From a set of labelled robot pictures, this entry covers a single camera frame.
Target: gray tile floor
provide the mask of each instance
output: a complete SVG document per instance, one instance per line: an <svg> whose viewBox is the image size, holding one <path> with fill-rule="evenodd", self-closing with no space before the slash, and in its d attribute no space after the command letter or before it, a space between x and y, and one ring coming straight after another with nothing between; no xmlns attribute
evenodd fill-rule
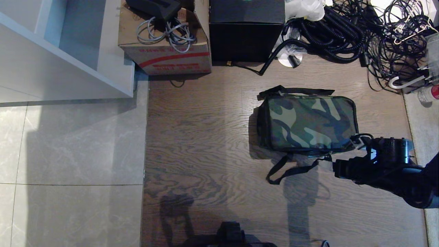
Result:
<svg viewBox="0 0 439 247"><path fill-rule="evenodd" d="M147 99L0 104L0 247L139 246Z"/></svg>

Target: gray cable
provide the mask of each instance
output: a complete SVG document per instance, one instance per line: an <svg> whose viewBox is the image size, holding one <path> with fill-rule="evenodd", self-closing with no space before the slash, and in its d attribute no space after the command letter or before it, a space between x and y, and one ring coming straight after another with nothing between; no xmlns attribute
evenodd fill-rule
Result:
<svg viewBox="0 0 439 247"><path fill-rule="evenodd" d="M168 37L169 44L170 46L172 46L172 48L174 48L174 50L176 50L179 53L186 53L190 49L192 42L196 40L194 35L190 33L188 24L181 23L177 18L174 19L174 22L177 24L176 26L172 27L173 24L171 21L166 22L165 32L160 36L154 36L153 34L154 28L151 27L151 22L153 22L154 20L155 17L152 17L151 19L146 20L137 26L136 29L137 39L141 43L153 44L161 41L165 37ZM147 24L146 29L148 30L148 37L149 37L147 39L142 38L140 36L140 34L145 30L145 29L141 29L141 27L145 24ZM175 34L174 31L178 31L182 35L179 36ZM185 44L187 44L185 50L180 50L177 48L177 45L185 45Z"/></svg>

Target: bag handle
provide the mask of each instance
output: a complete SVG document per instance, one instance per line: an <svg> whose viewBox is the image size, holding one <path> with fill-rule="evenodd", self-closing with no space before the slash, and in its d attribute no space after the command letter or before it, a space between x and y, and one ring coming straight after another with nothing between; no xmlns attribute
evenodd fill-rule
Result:
<svg viewBox="0 0 439 247"><path fill-rule="evenodd" d="M265 90L264 92L259 93L260 98L265 98L266 96L270 94L315 94L315 95L323 95L323 96L329 96L332 93L334 93L335 90L329 90L329 89L312 89L312 88L302 88L302 87L289 87L285 88L282 85L270 88L268 90Z"/></svg>
<svg viewBox="0 0 439 247"><path fill-rule="evenodd" d="M285 156L282 157L282 159L281 159L276 165L274 165L274 167L268 172L268 175L267 175L267 177L266 177L266 180L267 180L270 184L272 184L272 185L279 185L279 184L281 184L282 179L284 179L285 177L292 176L292 175L296 175L296 174L301 174L301 173L307 173L309 170L313 169L314 167L316 167L316 166L319 164L319 160L325 160L325 161L330 161L330 162L332 162L332 157L331 157L331 155L328 154L328 155L325 155L325 157L323 157L323 158L319 158L319 159L315 160L315 161L313 162L313 164L310 165L310 166L306 166L306 167L293 167L293 168L290 168L290 169L286 170L286 171L284 172L284 174L283 174L280 178L278 178L278 179L276 179L276 180L271 180L270 177L271 177L273 174L275 174L276 172L278 172L282 167L284 167L284 165L287 163L288 159L289 159L288 155L285 155Z"/></svg>

